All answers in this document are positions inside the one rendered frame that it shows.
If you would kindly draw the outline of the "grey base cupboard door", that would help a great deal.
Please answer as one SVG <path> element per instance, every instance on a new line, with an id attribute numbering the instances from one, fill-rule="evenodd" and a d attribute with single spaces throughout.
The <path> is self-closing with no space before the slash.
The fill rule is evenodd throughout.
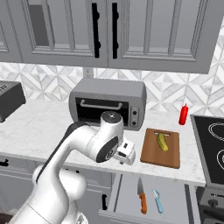
<path id="1" fill-rule="evenodd" d="M 99 210 L 102 210 L 102 195 L 107 194 L 107 206 L 111 189 L 97 185 L 88 185 L 84 195 L 77 200 L 79 210 L 86 216 L 88 224 L 102 224 Z"/>

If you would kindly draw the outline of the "white wall socket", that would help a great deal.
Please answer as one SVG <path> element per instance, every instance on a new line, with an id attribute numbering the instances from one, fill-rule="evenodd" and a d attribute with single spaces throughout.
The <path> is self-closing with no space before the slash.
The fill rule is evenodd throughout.
<path id="1" fill-rule="evenodd" d="M 93 78 L 94 77 L 94 69 L 92 67 L 84 67 L 83 68 L 83 76 L 85 78 Z"/>

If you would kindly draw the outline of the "grey toaster oven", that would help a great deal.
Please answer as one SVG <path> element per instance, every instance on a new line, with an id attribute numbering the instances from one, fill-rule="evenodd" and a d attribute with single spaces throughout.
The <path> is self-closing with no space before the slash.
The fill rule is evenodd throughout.
<path id="1" fill-rule="evenodd" d="M 83 121 L 89 125 L 99 126 L 102 113 L 114 111 L 122 116 L 126 130 L 137 131 L 144 122 L 146 98 L 146 86 L 142 81 L 83 78 L 71 91 L 68 105 L 75 122 Z M 112 106 L 121 102 L 122 108 L 83 108 L 82 99 Z"/>

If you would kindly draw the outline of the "yellow-green cucumber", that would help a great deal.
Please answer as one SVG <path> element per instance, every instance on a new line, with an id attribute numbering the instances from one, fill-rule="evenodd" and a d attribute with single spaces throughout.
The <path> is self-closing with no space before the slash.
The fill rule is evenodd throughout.
<path id="1" fill-rule="evenodd" d="M 157 143 L 158 143 L 158 146 L 159 148 L 164 151 L 164 152 L 167 152 L 168 151 L 168 145 L 165 141 L 165 136 L 163 133 L 158 133 L 157 134 Z"/>

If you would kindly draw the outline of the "grey drawer front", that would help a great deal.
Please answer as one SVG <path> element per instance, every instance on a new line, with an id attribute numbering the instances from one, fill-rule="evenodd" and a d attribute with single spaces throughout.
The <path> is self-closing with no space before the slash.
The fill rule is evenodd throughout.
<path id="1" fill-rule="evenodd" d="M 0 166 L 0 169 L 12 172 L 33 174 L 34 170 L 43 164 L 40 161 L 0 154 L 0 161 L 4 162 L 5 159 L 9 160 L 9 166 Z M 84 169 L 69 165 L 64 165 L 63 168 L 68 171 L 78 172 L 86 178 L 89 185 L 93 186 L 111 187 L 114 180 L 114 175 L 111 172 Z"/>

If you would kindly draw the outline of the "wooden cutting board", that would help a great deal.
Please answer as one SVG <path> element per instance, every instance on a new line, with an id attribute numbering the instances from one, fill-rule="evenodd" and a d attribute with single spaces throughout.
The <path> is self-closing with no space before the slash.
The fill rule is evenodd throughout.
<path id="1" fill-rule="evenodd" d="M 168 151 L 164 152 L 158 145 L 157 134 L 163 133 Z M 143 140 L 140 161 L 146 164 L 180 168 L 179 133 L 161 129 L 147 129 Z"/>

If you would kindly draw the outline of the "red ketchup bottle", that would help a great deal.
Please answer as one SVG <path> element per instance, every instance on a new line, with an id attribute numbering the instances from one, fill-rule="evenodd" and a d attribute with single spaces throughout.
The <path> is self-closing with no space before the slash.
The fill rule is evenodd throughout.
<path id="1" fill-rule="evenodd" d="M 180 112 L 180 116 L 179 116 L 179 120 L 178 120 L 178 123 L 180 125 L 186 124 L 187 113 L 188 113 L 188 107 L 187 107 L 187 105 L 185 105 L 182 107 L 181 112 Z"/>

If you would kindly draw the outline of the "black toaster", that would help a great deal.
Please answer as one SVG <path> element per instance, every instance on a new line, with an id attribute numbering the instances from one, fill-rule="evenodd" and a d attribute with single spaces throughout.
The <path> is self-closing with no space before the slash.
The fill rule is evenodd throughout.
<path id="1" fill-rule="evenodd" d="M 21 83 L 0 80 L 0 123 L 23 104 L 26 99 Z"/>

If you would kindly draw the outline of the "grey open drawer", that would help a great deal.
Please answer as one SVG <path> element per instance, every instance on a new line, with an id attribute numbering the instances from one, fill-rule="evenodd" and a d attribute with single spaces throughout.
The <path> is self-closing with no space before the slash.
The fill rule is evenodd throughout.
<path id="1" fill-rule="evenodd" d="M 137 182 L 141 178 L 147 213 L 141 213 Z M 161 214 L 152 189 L 160 194 Z M 121 174 L 115 177 L 107 210 L 99 210 L 101 224 L 200 224 L 193 186 L 171 178 Z"/>

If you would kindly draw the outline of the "grey wall cupboard door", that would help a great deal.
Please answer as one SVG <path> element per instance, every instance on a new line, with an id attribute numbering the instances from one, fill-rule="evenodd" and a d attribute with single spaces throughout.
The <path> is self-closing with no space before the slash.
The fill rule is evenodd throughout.
<path id="1" fill-rule="evenodd" d="M 117 3 L 113 59 L 112 3 Z M 108 0 L 108 66 L 206 74 L 224 18 L 224 0 Z"/>
<path id="2" fill-rule="evenodd" d="M 0 62 L 23 62 L 9 0 L 0 0 Z"/>
<path id="3" fill-rule="evenodd" d="M 100 57 L 95 57 L 92 3 L 97 3 Z M 17 0 L 23 61 L 33 64 L 106 67 L 106 0 Z"/>

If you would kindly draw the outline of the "orange-handled knife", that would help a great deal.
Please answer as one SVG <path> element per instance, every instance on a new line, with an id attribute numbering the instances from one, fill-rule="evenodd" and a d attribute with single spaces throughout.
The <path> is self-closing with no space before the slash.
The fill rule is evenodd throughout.
<path id="1" fill-rule="evenodd" d="M 147 213 L 147 203 L 146 203 L 146 197 L 144 193 L 144 185 L 141 178 L 138 179 L 137 182 L 137 194 L 139 196 L 139 199 L 141 200 L 141 213 L 146 214 Z"/>

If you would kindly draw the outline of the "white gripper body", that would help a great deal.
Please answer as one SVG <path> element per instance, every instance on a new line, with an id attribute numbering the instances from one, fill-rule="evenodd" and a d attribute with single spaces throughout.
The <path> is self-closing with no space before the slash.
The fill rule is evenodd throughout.
<path id="1" fill-rule="evenodd" d="M 118 160 L 120 163 L 133 165 L 136 159 L 136 152 L 134 149 L 119 147 L 113 158 Z"/>

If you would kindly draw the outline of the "light blue peeler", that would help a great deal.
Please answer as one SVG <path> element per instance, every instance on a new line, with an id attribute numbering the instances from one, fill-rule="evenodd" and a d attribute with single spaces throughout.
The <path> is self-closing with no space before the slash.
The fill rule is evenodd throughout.
<path id="1" fill-rule="evenodd" d="M 164 212 L 164 209 L 163 209 L 162 204 L 160 202 L 160 194 L 156 189 L 152 189 L 152 192 L 153 192 L 155 202 L 156 202 L 156 205 L 157 205 L 157 210 L 160 214 L 162 214 Z"/>

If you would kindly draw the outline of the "grey oven front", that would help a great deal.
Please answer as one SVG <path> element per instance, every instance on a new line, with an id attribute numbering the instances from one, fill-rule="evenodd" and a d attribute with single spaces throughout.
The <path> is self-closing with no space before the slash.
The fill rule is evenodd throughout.
<path id="1" fill-rule="evenodd" d="M 224 224 L 224 191 L 196 187 L 201 224 Z M 217 200 L 217 207 L 210 207 L 209 200 Z"/>

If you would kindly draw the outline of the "black hob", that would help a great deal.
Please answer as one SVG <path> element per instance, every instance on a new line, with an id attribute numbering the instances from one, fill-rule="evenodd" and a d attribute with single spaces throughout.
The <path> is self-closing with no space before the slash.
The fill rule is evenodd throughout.
<path id="1" fill-rule="evenodd" d="M 207 186 L 224 187 L 224 118 L 191 115 Z"/>

